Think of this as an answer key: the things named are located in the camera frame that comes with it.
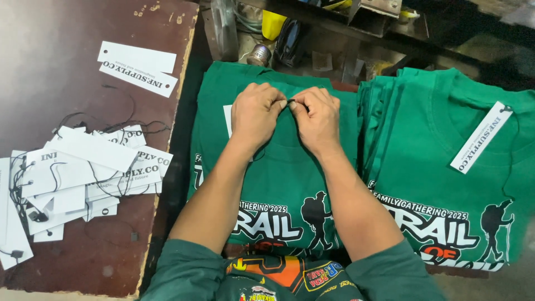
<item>spool of wire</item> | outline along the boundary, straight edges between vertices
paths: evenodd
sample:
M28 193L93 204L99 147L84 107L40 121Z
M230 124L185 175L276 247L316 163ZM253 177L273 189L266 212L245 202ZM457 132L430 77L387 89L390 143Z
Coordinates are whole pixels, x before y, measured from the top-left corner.
M247 57L247 64L267 67L271 59L271 51L263 44L257 44Z

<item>green t-shirt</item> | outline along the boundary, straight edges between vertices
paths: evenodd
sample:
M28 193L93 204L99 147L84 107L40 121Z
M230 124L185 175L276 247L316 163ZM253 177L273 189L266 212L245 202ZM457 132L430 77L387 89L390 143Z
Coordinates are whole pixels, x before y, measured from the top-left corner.
M225 260L208 248L168 240L141 301L445 300L404 240L343 268L334 261L248 255Z
M400 77L370 190L428 264L495 271L516 261L535 208L535 91L506 92L456 69ZM496 101L514 114L466 174L451 168Z
M231 105L249 83L268 81L287 97L292 97L306 87L324 81L301 77L286 80L285 74L259 73L257 69L243 72L243 68L250 66L242 64L218 63L215 67L206 73L197 98L188 199L213 169L225 148L231 134ZM290 85L283 80L300 85ZM324 87L340 99L340 142L347 157L356 165L357 137L362 120L357 116L357 94L335 91L328 85ZM317 257L322 257L326 250L342 247L335 231L321 166L301 144L295 119L288 108L279 115L271 140L249 163L238 221L228 242L267 245L278 254L313 253Z

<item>person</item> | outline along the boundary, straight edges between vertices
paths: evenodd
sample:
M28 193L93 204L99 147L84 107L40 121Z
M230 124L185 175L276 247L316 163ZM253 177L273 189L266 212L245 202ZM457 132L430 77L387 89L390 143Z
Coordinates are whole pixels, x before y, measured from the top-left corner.
M141 300L445 300L346 158L340 100L317 87L293 96L289 108L302 143L323 169L335 227L352 263L344 268L291 256L221 257L237 221L249 159L271 138L286 105L288 98L267 83L250 84L238 95L232 137L180 212Z

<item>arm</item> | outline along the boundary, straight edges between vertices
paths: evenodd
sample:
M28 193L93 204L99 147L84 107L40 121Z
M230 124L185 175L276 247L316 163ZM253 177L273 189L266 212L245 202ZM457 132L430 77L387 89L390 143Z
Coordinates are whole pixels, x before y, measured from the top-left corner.
M238 95L232 105L232 137L212 172L180 212L169 239L186 240L221 253L236 225L249 159L273 135L286 103L285 96L267 83L250 84Z
M299 135L322 166L334 224L351 260L403 241L394 219L358 177L340 146L340 100L316 87L293 99L290 110L297 120Z

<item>sleeve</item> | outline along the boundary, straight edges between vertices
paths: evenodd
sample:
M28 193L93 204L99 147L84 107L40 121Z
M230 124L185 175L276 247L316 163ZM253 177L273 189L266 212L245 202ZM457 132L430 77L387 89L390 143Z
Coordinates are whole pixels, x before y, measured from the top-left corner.
M141 301L214 300L224 265L221 255L204 246L170 239Z
M369 301L446 300L406 239L353 262L346 272Z

